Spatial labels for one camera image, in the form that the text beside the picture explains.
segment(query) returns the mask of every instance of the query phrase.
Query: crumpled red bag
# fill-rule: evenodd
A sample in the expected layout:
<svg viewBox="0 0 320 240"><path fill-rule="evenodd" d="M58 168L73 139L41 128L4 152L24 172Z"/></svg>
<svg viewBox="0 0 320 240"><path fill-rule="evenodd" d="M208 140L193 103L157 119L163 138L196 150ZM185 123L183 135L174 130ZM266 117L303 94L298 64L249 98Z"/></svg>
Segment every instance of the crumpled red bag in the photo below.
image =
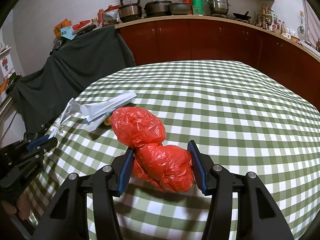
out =
<svg viewBox="0 0 320 240"><path fill-rule="evenodd" d="M163 146L162 122L140 107L121 107L111 118L118 140L135 149L133 173L160 191L188 191L194 181L190 153L175 145Z"/></svg>

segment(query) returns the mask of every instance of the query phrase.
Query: plastic bag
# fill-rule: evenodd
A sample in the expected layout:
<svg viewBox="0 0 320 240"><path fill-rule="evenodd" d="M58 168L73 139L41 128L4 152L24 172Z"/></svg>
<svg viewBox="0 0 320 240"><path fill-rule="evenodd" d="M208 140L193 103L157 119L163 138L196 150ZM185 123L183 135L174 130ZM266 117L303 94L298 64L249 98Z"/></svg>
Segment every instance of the plastic bag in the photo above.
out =
<svg viewBox="0 0 320 240"><path fill-rule="evenodd" d="M118 140L135 149L133 173L160 191L188 191L194 181L191 155L175 145L163 146L162 122L140 107L121 107L111 116Z"/></svg>
<svg viewBox="0 0 320 240"><path fill-rule="evenodd" d="M110 121L118 141L132 149L147 143L161 144L165 140L162 122L146 109L121 107L113 112Z"/></svg>

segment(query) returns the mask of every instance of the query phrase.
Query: curtain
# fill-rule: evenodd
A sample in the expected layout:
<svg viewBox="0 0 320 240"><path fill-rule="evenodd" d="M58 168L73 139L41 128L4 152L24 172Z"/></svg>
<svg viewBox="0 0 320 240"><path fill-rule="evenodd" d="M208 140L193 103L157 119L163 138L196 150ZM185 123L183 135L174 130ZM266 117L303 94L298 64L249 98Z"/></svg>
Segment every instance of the curtain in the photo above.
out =
<svg viewBox="0 0 320 240"><path fill-rule="evenodd" d="M316 47L318 38L320 38L320 21L310 4L306 0L302 0L302 2L305 14L305 31L306 35L308 34L305 40L308 40L309 38L312 45Z"/></svg>

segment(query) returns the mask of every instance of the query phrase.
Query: silver bolt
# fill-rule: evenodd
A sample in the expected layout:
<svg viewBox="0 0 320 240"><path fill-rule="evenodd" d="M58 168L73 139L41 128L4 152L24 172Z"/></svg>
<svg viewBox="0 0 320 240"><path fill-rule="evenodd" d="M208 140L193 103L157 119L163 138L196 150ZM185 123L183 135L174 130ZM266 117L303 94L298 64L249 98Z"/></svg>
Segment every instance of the silver bolt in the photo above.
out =
<svg viewBox="0 0 320 240"><path fill-rule="evenodd" d="M213 166L213 169L214 169L215 171L222 171L222 167L221 167L220 165L214 165L214 166Z"/></svg>
<svg viewBox="0 0 320 240"><path fill-rule="evenodd" d="M251 179L255 179L257 177L257 174L255 174L254 172L250 171L248 173L248 176L251 178Z"/></svg>
<svg viewBox="0 0 320 240"><path fill-rule="evenodd" d="M75 179L77 177L77 174L71 173L68 177L69 177L69 179Z"/></svg>
<svg viewBox="0 0 320 240"><path fill-rule="evenodd" d="M107 166L104 166L104 167L102 168L102 170L103 170L104 172L109 172L109 171L112 170L112 167L109 166L109 165L107 165Z"/></svg>

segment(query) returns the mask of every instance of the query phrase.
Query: checkered tablecloth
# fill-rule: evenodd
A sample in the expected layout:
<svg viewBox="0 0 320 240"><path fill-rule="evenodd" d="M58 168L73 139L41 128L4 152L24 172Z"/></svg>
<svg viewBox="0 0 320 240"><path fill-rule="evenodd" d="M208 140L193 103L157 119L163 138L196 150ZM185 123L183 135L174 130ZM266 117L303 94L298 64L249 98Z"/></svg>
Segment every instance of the checkered tablecloth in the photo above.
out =
<svg viewBox="0 0 320 240"><path fill-rule="evenodd" d="M162 120L164 145L186 149L193 139L230 172L254 171L295 239L307 229L320 208L320 114L310 103L245 64L211 60L127 68L94 82L76 100L101 102L124 91L134 91L133 103ZM81 127L76 114L45 157L45 171L27 189L37 218L69 173L92 174L127 149L111 128L89 133ZM196 185L185 193L162 193L134 176L114 200L122 234L130 240L201 239L210 205L210 196ZM90 238L96 239L91 195L87 206ZM236 220L234 194L230 239Z"/></svg>

